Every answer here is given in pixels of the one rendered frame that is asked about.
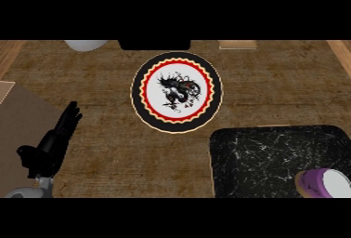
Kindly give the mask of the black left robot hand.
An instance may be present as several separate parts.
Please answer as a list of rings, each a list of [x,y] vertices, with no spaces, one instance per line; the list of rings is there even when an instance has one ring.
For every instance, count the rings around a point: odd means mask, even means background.
[[[53,178],[59,172],[68,151],[68,143],[82,118],[78,104],[72,101],[65,108],[54,128],[44,135],[35,147],[22,145],[16,153],[22,167],[29,170],[28,178]]]

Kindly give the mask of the black red white plate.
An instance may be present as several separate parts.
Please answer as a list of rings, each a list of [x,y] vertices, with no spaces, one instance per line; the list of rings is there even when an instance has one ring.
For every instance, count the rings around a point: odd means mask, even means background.
[[[212,64],[181,51],[146,61],[130,87],[138,118],[168,134],[184,134],[208,124],[221,108],[223,95],[223,80]]]

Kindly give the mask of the black marble tray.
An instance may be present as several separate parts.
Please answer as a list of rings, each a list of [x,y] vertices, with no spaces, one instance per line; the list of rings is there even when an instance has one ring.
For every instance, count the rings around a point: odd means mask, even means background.
[[[333,168],[351,178],[351,138],[336,126],[223,128],[209,137],[218,198],[298,198],[296,174]]]

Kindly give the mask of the purple can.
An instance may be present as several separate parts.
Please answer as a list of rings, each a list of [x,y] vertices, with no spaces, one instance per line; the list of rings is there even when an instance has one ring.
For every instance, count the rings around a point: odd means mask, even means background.
[[[301,171],[295,185],[304,198],[351,198],[351,180],[339,170],[318,168]]]

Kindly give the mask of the brown flat board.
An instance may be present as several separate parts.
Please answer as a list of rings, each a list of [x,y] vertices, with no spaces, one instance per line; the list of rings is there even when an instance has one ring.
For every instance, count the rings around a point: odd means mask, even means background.
[[[60,114],[20,85],[0,81],[0,198],[13,189],[34,184],[16,150],[22,145],[38,145]]]

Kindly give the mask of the white round object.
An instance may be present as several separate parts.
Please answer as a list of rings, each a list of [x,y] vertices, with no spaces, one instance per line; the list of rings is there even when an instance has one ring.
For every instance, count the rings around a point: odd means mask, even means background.
[[[79,52],[87,52],[106,44],[106,40],[66,40],[69,48]]]

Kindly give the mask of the black rectangular appliance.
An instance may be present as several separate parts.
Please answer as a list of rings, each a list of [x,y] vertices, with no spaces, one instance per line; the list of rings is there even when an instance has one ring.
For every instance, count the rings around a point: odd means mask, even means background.
[[[189,50],[189,40],[119,40],[122,50]]]

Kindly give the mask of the pale wooden block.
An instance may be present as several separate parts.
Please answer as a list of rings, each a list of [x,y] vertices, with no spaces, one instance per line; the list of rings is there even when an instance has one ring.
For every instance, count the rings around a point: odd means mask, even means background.
[[[255,40],[220,40],[220,49],[256,49]]]

